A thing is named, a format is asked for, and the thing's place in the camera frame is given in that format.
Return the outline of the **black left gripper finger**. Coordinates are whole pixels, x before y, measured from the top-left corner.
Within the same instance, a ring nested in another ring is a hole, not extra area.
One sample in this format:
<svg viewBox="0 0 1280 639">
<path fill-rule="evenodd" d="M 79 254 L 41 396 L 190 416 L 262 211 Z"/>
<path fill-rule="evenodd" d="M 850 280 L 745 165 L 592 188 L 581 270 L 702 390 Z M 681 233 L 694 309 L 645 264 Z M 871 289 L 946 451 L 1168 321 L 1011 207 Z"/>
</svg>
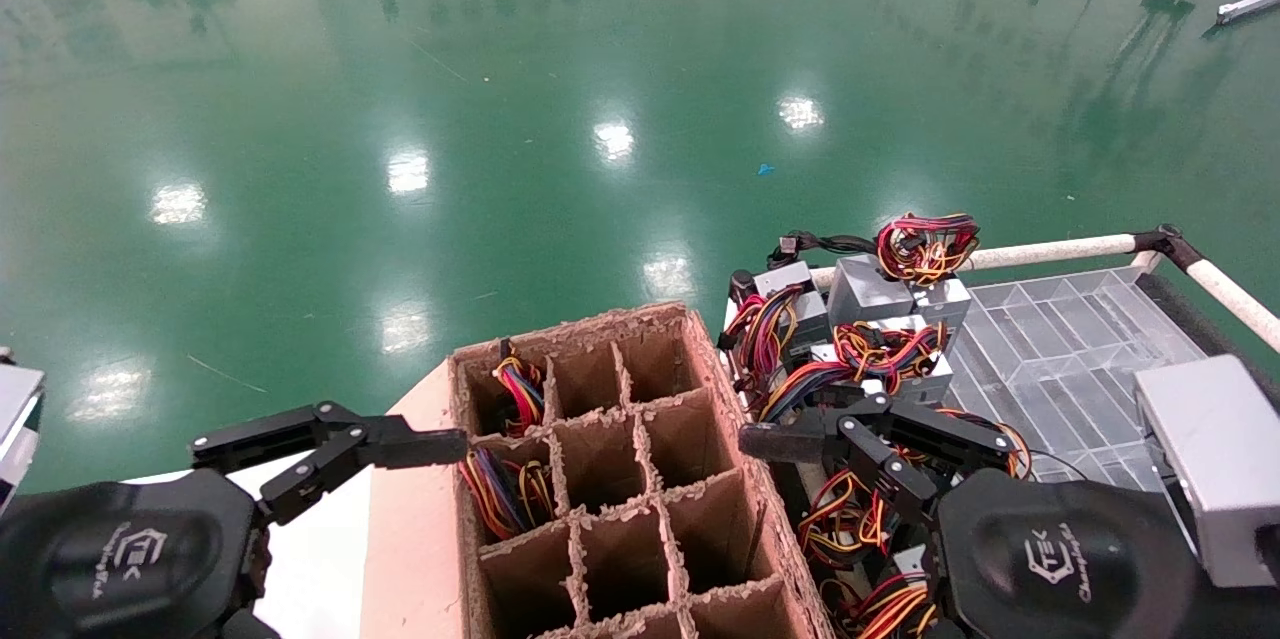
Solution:
<svg viewBox="0 0 1280 639">
<path fill-rule="evenodd" d="M 260 488 L 268 522 L 287 525 L 367 467 L 458 464 L 468 438 L 460 429 L 417 432 L 401 415 L 361 416 L 321 402 L 211 432 L 189 449 L 193 469 L 223 475 L 297 456 Z"/>
</svg>

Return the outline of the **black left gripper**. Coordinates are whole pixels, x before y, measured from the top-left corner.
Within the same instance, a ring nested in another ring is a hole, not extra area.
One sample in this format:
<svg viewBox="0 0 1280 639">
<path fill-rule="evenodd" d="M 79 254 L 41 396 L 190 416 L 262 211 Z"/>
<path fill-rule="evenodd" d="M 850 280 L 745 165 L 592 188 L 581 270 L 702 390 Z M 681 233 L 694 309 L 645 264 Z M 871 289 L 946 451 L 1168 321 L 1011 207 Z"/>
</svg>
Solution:
<svg viewBox="0 0 1280 639">
<path fill-rule="evenodd" d="M 270 638 L 252 496 L 211 470 L 20 496 L 3 514 L 5 638 Z"/>
</svg>

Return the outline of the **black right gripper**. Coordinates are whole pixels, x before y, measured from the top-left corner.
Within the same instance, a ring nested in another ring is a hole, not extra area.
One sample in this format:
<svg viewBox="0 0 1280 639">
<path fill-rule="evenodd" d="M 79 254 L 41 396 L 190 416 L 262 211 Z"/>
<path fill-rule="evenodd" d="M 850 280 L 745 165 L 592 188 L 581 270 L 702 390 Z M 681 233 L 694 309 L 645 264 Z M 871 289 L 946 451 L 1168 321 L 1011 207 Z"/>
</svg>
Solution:
<svg viewBox="0 0 1280 639">
<path fill-rule="evenodd" d="M 1162 496 L 1016 480 L 995 471 L 1016 464 L 1004 432 L 922 405 L 808 408 L 741 428 L 740 449 L 841 464 L 902 520 L 934 522 L 934 602 L 968 638 L 1178 638 L 1213 592 Z M 975 471 L 943 494 L 941 478 Z"/>
</svg>

